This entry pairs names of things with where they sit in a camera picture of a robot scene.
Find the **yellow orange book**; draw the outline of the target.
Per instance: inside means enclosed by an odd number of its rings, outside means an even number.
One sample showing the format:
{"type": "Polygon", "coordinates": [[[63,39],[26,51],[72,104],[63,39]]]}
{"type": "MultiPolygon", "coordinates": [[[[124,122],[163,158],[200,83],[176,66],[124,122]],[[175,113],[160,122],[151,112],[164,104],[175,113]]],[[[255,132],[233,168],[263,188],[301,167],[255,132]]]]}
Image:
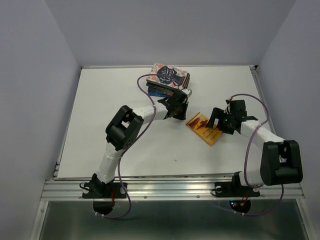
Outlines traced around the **yellow orange book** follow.
{"type": "Polygon", "coordinates": [[[223,134],[214,123],[213,128],[207,127],[209,119],[201,112],[198,112],[192,117],[186,126],[190,128],[197,136],[199,136],[205,143],[212,146],[223,134]]]}

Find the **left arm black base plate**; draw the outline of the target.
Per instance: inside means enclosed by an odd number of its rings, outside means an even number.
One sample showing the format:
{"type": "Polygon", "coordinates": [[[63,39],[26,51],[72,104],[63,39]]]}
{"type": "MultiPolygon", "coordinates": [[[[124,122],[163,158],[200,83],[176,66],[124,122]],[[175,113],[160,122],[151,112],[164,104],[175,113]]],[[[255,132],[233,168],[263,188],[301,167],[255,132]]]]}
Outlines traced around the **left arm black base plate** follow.
{"type": "Polygon", "coordinates": [[[79,187],[82,189],[83,199],[126,199],[127,183],[124,183],[124,188],[120,182],[112,182],[103,186],[101,189],[94,188],[91,182],[81,182],[79,187]]]}

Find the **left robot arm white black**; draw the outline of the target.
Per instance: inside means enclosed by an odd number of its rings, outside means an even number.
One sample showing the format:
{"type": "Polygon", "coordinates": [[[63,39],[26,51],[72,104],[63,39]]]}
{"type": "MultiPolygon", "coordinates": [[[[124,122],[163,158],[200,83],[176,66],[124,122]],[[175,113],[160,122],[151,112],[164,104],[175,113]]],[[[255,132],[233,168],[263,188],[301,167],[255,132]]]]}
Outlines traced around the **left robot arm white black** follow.
{"type": "Polygon", "coordinates": [[[123,105],[106,127],[106,148],[98,170],[92,175],[90,184],[95,193],[106,197],[111,193],[111,182],[123,154],[138,140],[143,125],[153,121],[174,118],[186,119],[189,97],[192,90],[177,90],[172,96],[152,102],[151,105],[130,108],[123,105]]]}

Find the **floral white Little Women book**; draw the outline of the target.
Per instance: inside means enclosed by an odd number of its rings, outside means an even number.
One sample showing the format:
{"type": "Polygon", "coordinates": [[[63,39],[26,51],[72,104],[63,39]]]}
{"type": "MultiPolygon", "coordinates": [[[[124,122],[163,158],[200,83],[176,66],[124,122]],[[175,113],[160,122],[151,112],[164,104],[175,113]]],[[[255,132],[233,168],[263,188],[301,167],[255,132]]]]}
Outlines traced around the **floral white Little Women book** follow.
{"type": "Polygon", "coordinates": [[[185,89],[184,84],[188,75],[186,70],[179,69],[172,65],[165,65],[162,63],[155,63],[150,70],[150,75],[147,76],[146,81],[149,84],[174,89],[185,89]]]}

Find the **brown orange Leonard Tulane book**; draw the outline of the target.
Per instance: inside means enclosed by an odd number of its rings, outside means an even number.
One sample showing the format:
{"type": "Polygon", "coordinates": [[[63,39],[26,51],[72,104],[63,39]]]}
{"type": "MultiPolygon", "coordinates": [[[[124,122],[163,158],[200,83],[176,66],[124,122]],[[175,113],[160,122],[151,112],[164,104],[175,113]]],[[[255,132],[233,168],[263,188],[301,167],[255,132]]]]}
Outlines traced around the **brown orange Leonard Tulane book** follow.
{"type": "Polygon", "coordinates": [[[186,80],[185,80],[185,83],[184,83],[184,88],[187,89],[188,86],[189,86],[189,82],[190,82],[190,74],[188,73],[187,76],[186,76],[186,80]]]}

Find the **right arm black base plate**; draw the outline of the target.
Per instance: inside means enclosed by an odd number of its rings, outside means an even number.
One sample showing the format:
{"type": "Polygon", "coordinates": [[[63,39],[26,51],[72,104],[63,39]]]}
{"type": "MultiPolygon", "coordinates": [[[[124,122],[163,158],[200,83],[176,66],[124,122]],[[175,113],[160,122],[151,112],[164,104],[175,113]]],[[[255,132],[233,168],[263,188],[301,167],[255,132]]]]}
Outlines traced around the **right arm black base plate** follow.
{"type": "Polygon", "coordinates": [[[215,182],[214,189],[211,194],[217,198],[242,198],[242,197],[259,197],[260,192],[255,192],[252,188],[247,186],[232,185],[231,181],[215,182]]]}

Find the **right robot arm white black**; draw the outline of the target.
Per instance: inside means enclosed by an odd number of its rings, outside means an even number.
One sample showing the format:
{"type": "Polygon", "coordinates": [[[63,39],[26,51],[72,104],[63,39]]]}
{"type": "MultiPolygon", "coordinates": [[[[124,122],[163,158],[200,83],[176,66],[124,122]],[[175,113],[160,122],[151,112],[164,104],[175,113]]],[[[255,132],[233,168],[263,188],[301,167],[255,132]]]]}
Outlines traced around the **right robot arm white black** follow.
{"type": "Polygon", "coordinates": [[[230,182],[231,192],[242,195],[250,188],[296,184],[303,180],[300,146],[295,140],[285,140],[267,128],[255,116],[247,114],[244,100],[228,100],[227,107],[213,108],[206,125],[224,134],[238,132],[261,150],[260,161],[248,169],[244,161],[242,171],[236,172],[230,182]]]}

